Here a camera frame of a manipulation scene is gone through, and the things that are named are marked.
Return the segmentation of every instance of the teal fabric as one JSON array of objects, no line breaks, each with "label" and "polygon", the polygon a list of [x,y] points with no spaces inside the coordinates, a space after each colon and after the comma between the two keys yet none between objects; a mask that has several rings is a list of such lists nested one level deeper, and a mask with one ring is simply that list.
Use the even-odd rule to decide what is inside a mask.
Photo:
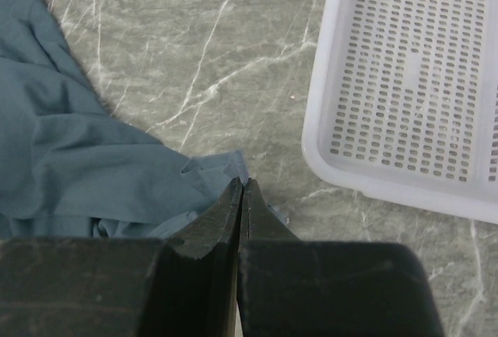
[{"label": "teal fabric", "polygon": [[111,118],[43,0],[0,0],[0,238],[167,237],[233,177]]}]

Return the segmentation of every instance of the crumpled cloth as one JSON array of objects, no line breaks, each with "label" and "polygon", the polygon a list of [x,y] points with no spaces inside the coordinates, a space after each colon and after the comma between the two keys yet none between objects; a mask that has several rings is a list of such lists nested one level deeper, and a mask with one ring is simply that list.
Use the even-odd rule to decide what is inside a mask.
[{"label": "crumpled cloth", "polygon": [[0,239],[168,237],[247,180],[110,117],[44,0],[0,0]]}]

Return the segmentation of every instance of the marble floor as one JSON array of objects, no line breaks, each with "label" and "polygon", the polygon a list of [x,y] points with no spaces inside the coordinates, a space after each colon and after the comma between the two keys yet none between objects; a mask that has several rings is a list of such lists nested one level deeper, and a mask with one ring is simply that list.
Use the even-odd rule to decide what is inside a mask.
[{"label": "marble floor", "polygon": [[320,181],[300,150],[324,0],[47,0],[110,112],[188,155],[241,148],[309,240],[422,259],[447,335],[498,335],[498,227]]}]

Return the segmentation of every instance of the floor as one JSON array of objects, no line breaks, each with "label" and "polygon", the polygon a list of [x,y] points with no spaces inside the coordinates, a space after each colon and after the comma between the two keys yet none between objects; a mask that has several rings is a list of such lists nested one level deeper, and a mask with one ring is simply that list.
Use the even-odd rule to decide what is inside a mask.
[{"label": "floor", "polygon": [[387,240],[422,259],[451,337],[498,335],[494,225],[320,181],[300,150],[324,0],[47,0],[110,112],[188,155],[241,148],[309,240]]}]

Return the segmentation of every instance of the white plastic basket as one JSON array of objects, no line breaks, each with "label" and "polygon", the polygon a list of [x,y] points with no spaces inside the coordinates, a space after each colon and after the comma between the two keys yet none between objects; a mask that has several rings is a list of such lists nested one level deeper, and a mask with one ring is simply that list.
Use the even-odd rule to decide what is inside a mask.
[{"label": "white plastic basket", "polygon": [[497,0],[327,0],[303,129],[311,169],[498,223],[497,12]]}]

